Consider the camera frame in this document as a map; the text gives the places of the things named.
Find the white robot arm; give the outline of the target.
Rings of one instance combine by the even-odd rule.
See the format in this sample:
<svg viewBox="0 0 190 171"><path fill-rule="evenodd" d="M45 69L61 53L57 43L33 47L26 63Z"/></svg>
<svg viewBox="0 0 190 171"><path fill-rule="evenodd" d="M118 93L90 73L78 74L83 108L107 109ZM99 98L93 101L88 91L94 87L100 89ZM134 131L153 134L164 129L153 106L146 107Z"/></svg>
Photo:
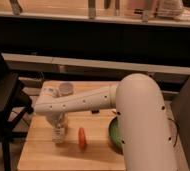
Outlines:
<svg viewBox="0 0 190 171"><path fill-rule="evenodd" d="M115 109L127 171L177 171L162 92L145 74L130 74L116 85L54 97L42 93L39 115Z"/></svg>

